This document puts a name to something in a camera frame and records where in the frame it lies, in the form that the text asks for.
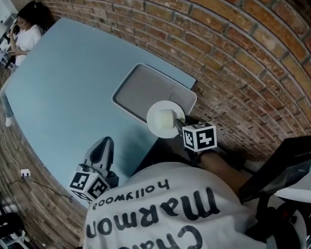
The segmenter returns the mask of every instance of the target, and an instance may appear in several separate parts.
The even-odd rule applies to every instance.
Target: white sneaker
[[[6,118],[6,127],[10,127],[12,124],[12,117],[7,117]]]

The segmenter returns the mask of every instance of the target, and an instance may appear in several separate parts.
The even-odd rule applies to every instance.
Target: wooden floor
[[[10,71],[0,67],[0,88],[9,75]],[[10,128],[6,128],[4,119],[0,103],[0,128],[6,136],[12,156],[17,160],[20,168],[30,169],[32,180],[70,196],[37,158],[17,123],[14,122]],[[77,247],[86,209],[75,199],[71,204],[67,198],[60,197],[28,180],[25,183],[11,184],[15,180],[20,180],[20,173],[5,147],[4,137],[0,133],[2,203],[14,207],[16,201],[27,235],[38,247],[44,248],[44,245],[46,248]]]

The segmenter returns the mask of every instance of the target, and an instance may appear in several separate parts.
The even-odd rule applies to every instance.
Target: brick wall
[[[193,114],[231,150],[266,160],[283,139],[311,134],[311,27],[286,0],[38,1],[195,77]]]

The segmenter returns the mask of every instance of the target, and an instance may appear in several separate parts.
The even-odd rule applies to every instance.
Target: power strip
[[[23,170],[21,170],[21,175],[22,175],[22,177],[29,177],[29,176],[31,176],[31,172],[29,169],[23,169]]]

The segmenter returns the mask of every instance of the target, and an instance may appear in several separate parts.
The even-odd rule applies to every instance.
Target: light blue table
[[[63,186],[89,147],[105,136],[114,140],[112,170],[120,184],[155,143],[145,124],[111,101],[136,63],[148,64],[188,88],[195,83],[148,51],[69,19],[58,21],[12,75],[7,96],[16,120]]]

